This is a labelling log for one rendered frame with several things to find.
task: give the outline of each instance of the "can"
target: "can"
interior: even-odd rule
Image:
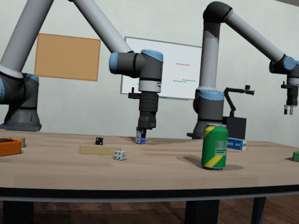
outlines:
[[[203,133],[202,167],[221,171],[225,167],[228,130],[226,125],[208,123]]]

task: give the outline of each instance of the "whiteboard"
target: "whiteboard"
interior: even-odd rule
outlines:
[[[125,37],[125,41],[135,53],[150,49],[163,54],[160,98],[194,100],[195,89],[199,86],[201,47],[133,37]],[[139,78],[122,75],[120,93],[129,94],[132,87],[135,93],[140,93],[138,84]]]

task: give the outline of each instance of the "white wall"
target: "white wall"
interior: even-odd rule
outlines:
[[[27,0],[0,0],[0,57]],[[299,59],[299,7],[273,0],[95,0],[124,36],[202,45],[206,6],[221,1],[288,56]],[[97,39],[75,5],[55,0],[41,33]],[[23,72],[34,73],[36,44]],[[38,114],[41,132],[135,136],[138,100],[120,95],[120,75],[109,71],[110,52],[102,44],[98,82],[40,77]],[[251,85],[255,95],[231,94],[235,115],[247,118],[247,140],[299,147],[299,108],[283,115],[285,75],[269,72],[269,59],[226,24],[221,25],[217,89]],[[186,138],[197,114],[192,101],[159,100],[157,128],[148,137]],[[0,105],[0,120],[8,106]],[[229,115],[225,102],[224,115]]]

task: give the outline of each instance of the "black table leg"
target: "black table leg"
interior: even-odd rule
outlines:
[[[187,201],[185,224],[217,224],[219,200]]]
[[[32,201],[3,201],[3,224],[33,224]]]
[[[265,209],[266,197],[255,197],[252,210],[252,224],[263,223],[263,212]]]

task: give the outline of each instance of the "white die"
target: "white die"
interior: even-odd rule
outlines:
[[[114,159],[125,160],[126,159],[126,151],[124,151],[124,150],[116,150],[114,152]]]

